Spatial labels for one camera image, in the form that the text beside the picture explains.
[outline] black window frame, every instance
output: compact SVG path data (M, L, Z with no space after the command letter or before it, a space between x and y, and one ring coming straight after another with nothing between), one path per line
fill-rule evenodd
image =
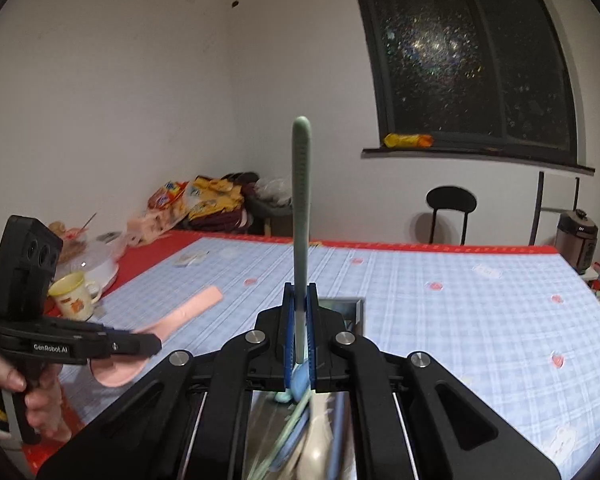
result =
M587 168L578 164L578 135L574 89L571 85L571 79L568 73L568 63L566 62L566 56L564 55L560 37L544 0L539 0L539 3L547 18L550 33L553 36L558 54L561 56L561 61L563 63L563 83L564 94L566 96L569 134L568 151L560 150L558 148L548 148L507 141L505 127L503 127L502 136L488 139L488 144L485 142L487 140L486 136L481 134L471 134L466 132L461 134L453 132L435 132L435 143L430 148L386 148L383 145L383 139L387 134L404 132L396 131L395 129L395 119L392 111L393 96L391 93L391 76L387 58L384 54L381 26L374 11L375 4L373 3L373 0L358 0L358 3L364 25L371 73L373 76L380 137L380 147L366 148L363 150L363 156L377 156L382 155L382 153L394 155L395 152L441 152L446 153L447 155L469 154L482 155L488 158L510 159L513 161L525 160L548 166L576 168L577 170L582 170L582 172L586 173L595 171L593 168ZM470 7L470 12L473 16L480 41L482 44L488 45L488 47L482 48L483 55L486 58L486 62L490 65L489 72L491 72L491 77L494 79L499 92L499 114L501 121L504 123L506 118L504 116L504 107L502 106L502 85L499 71L496 70L495 46L490 38L488 23L484 17L484 12L481 9L479 0L467 0L467 3Z

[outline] black folding chair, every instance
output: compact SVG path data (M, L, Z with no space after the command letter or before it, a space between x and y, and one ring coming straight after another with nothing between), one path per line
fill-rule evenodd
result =
M461 211L464 213L462 241L460 242L460 245L464 245L468 213L473 213L478 206L478 200L475 198L475 195L463 187L440 186L433 188L427 193L427 204L433 209L433 221L431 222L429 243L433 243L433 233L435 232L435 220L437 218L438 209L451 209L453 211Z

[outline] silver screw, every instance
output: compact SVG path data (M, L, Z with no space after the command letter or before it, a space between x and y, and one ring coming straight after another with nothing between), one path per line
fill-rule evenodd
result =
M340 345L350 345L355 341L355 335L351 332L339 332L336 335L336 341L340 343Z
M251 344L262 343L267 335L262 330L249 330L244 338Z
M185 351L177 350L169 356L169 362L173 366L184 366L189 361L189 354Z
M426 352L415 352L411 355L411 362L418 368L426 368L431 364L431 358Z

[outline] chair backrest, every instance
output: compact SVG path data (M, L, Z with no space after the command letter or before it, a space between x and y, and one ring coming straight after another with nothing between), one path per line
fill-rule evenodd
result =
M475 195L464 187L440 186L427 193L427 204L432 209L452 209L465 214L472 213L478 206Z

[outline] pressure cooker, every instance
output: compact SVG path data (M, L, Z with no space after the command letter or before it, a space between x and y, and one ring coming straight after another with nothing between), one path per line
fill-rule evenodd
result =
M597 244L597 225L581 209L560 214L555 247L579 274L591 265Z

